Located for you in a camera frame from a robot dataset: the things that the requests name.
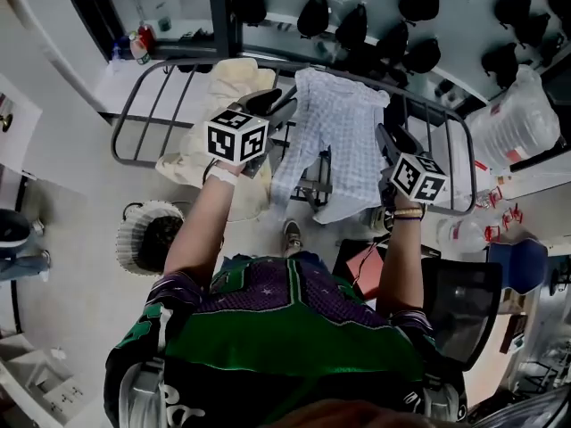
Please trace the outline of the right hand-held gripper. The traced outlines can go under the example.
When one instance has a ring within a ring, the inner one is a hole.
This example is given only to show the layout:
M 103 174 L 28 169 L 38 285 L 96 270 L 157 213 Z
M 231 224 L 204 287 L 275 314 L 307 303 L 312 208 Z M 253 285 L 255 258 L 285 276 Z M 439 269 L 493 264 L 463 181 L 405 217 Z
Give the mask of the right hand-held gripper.
M 405 127 L 393 126 L 390 134 L 382 123 L 377 124 L 375 135 L 383 157 L 394 161 L 393 140 L 401 151 L 396 163 L 383 174 L 383 180 L 412 202 L 434 204 L 449 184 L 449 177 L 433 159 L 415 155 L 422 154 L 424 147 Z

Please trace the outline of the light blue checked shirt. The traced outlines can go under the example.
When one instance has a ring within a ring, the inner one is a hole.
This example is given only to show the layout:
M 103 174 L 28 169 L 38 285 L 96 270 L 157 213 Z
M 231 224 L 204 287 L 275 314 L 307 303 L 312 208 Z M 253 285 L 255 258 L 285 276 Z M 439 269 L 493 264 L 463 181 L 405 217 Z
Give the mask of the light blue checked shirt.
M 295 85 L 296 125 L 272 178 L 270 211 L 280 220 L 286 218 L 303 171 L 325 150 L 331 151 L 332 193 L 313 219 L 325 225 L 380 206 L 378 184 L 387 163 L 376 128 L 383 122 L 389 94 L 312 68 L 297 71 Z

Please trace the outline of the cream yellow clothes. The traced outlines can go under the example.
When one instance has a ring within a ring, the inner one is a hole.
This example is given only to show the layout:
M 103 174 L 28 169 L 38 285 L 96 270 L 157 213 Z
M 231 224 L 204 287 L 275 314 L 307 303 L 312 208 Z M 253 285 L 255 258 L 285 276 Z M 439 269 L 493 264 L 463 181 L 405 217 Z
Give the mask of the cream yellow clothes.
M 271 69 L 261 69 L 252 58 L 227 59 L 218 62 L 209 73 L 209 83 L 203 104 L 206 119 L 219 108 L 226 108 L 244 95 L 269 89 L 276 78 Z M 163 155 L 156 170 L 179 185 L 201 187 L 203 172 L 211 162 L 204 152 L 203 128 L 194 125 L 183 136 L 175 153 Z M 235 187 L 228 220 L 241 222 L 257 218 L 269 208 L 270 161 L 265 160 L 253 178 L 241 175 Z

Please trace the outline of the grey metal drying rack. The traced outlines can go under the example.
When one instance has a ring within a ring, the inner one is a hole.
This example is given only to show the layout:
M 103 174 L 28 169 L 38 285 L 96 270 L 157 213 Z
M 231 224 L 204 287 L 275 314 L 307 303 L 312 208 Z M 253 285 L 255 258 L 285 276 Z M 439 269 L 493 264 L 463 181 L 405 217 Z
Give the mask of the grey metal drying rack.
M 216 64 L 214 58 L 174 59 L 155 63 L 144 71 L 135 81 L 121 113 L 116 116 L 111 140 L 113 158 L 123 165 L 153 168 L 155 160 L 143 160 L 139 156 L 147 127 L 163 125 L 166 128 L 161 143 L 163 151 L 169 145 L 173 129 L 190 130 L 198 118 L 190 108 L 187 93 L 189 90 L 205 91 L 204 79 L 209 77 Z M 305 69 L 304 63 L 259 59 L 257 64 L 276 72 L 272 86 L 282 90 L 281 97 L 273 103 L 269 112 L 280 101 L 295 98 L 294 74 Z M 389 113 L 397 119 L 393 126 L 405 127 L 422 144 L 424 152 L 421 156 L 444 157 L 439 166 L 450 171 L 449 184 L 443 188 L 435 203 L 429 206 L 430 211 L 462 217 L 474 210 L 477 197 L 474 147 L 469 128 L 458 113 L 434 100 L 384 81 L 334 69 L 328 69 L 327 73 L 361 82 L 374 90 L 386 91 L 391 98 Z M 125 158 L 118 153 L 117 142 L 128 120 L 141 122 L 145 128 L 140 133 L 133 155 Z M 277 169 L 283 160 L 295 125 L 294 118 L 291 118 L 273 136 L 269 136 L 265 161 L 270 161 L 271 169 Z

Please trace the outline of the black garment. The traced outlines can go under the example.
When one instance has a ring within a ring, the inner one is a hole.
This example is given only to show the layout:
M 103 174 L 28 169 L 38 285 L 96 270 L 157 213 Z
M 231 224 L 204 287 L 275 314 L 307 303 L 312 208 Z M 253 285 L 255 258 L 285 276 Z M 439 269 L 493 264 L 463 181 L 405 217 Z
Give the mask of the black garment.
M 174 216 L 158 217 L 150 222 L 137 254 L 137 263 L 142 269 L 161 273 L 170 246 L 182 225 L 183 219 Z

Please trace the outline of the person's right forearm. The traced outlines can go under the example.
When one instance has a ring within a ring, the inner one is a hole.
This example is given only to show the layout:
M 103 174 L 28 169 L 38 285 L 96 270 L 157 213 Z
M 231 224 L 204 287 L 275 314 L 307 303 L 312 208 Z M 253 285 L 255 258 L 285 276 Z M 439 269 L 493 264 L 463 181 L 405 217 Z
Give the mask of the person's right forearm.
M 421 309 L 424 285 L 421 267 L 421 216 L 418 203 L 395 201 L 396 217 L 384 258 L 376 311 L 389 317 L 399 311 Z

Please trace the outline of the small clear water jug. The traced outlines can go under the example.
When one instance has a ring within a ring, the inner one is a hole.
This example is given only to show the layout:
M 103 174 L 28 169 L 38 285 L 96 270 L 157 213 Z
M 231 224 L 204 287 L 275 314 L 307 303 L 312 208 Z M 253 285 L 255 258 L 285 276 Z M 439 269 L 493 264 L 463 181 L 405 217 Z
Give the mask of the small clear water jug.
M 473 218 L 445 218 L 437 224 L 436 241 L 442 251 L 478 252 L 487 245 L 484 230 L 485 226 Z

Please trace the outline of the large clear water jug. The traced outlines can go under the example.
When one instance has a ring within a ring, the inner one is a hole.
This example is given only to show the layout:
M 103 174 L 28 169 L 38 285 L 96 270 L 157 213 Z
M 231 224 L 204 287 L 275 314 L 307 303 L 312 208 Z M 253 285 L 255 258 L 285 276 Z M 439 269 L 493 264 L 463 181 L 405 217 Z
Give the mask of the large clear water jug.
M 552 149 L 560 137 L 559 117 L 543 91 L 542 79 L 525 65 L 497 103 L 472 112 L 466 123 L 475 159 L 496 171 Z

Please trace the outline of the person's left shoe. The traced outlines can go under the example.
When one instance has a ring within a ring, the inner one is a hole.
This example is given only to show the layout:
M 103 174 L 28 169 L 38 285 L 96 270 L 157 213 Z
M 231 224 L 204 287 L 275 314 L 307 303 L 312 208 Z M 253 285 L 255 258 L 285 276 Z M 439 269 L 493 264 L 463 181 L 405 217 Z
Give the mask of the person's left shoe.
M 302 232 L 294 219 L 288 219 L 285 222 L 283 230 L 283 247 L 283 256 L 285 258 L 290 258 L 303 249 Z

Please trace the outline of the red box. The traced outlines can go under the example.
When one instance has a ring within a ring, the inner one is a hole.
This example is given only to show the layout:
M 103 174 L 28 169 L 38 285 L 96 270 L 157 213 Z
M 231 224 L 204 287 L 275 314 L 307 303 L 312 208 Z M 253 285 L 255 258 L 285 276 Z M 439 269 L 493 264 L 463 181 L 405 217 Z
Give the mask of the red box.
M 364 250 L 346 261 L 352 275 L 352 285 L 357 286 L 364 300 L 373 300 L 378 296 L 384 260 L 382 248 L 376 244 L 368 244 Z

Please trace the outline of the red drink bottle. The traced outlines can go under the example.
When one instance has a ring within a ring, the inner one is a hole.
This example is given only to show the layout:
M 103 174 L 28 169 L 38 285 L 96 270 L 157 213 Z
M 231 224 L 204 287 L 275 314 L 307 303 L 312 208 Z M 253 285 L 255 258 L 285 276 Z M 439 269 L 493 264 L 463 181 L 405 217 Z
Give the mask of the red drink bottle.
M 147 52 L 152 54 L 156 45 L 152 26 L 142 21 L 137 29 L 137 34 L 141 38 L 141 41 L 144 44 Z

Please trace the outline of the green label drink bottle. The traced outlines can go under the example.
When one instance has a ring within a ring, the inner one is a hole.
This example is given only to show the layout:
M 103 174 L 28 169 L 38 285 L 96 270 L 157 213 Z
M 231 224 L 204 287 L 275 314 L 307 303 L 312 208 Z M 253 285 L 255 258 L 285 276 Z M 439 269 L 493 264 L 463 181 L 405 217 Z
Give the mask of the green label drink bottle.
M 147 64 L 151 60 L 151 57 L 141 36 L 136 32 L 130 32 L 128 38 L 130 52 L 135 61 L 139 65 Z

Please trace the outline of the white ribbed laundry basket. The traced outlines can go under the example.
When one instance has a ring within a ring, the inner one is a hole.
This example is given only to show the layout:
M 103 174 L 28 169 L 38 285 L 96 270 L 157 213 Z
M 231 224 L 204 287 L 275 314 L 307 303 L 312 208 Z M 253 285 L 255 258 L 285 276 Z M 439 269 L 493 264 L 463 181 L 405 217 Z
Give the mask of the white ribbed laundry basket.
M 158 277 L 162 274 L 162 271 L 142 269 L 137 263 L 137 254 L 150 222 L 164 216 L 180 217 L 184 221 L 183 211 L 171 202 L 131 202 L 125 207 L 115 244 L 116 259 L 125 271 L 136 276 Z

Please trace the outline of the black window frame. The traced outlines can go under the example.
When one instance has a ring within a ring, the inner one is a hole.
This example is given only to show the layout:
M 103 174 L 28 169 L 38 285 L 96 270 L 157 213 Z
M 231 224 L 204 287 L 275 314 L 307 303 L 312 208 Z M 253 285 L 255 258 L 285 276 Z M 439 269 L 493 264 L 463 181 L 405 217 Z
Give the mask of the black window frame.
M 144 21 L 156 40 L 152 58 L 229 57 L 236 51 L 236 24 L 231 0 L 71 0 L 88 34 L 105 60 L 117 43 L 132 59 L 128 35 Z M 172 28 L 160 32 L 157 20 L 169 15 Z

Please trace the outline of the pale wall board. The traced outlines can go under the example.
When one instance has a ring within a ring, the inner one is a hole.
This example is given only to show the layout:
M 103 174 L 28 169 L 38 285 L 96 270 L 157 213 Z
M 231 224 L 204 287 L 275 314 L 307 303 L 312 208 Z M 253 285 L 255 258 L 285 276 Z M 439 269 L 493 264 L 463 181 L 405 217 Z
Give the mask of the pale wall board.
M 242 27 L 244 50 L 300 62 L 333 66 L 346 59 L 349 52 L 336 40 L 335 32 L 343 19 L 358 4 L 363 4 L 368 18 L 365 42 L 377 42 L 403 20 L 400 0 L 327 0 L 327 30 L 318 36 L 303 37 L 297 21 L 310 0 L 264 0 L 267 15 L 258 26 Z M 439 12 L 430 21 L 417 21 L 409 27 L 408 45 L 426 39 L 438 42 L 441 58 L 432 72 L 486 102 L 500 89 L 494 75 L 486 75 L 482 56 L 502 45 L 516 42 L 515 30 L 501 26 L 493 9 L 497 0 L 439 0 Z M 547 0 L 532 0 L 530 13 L 550 13 Z

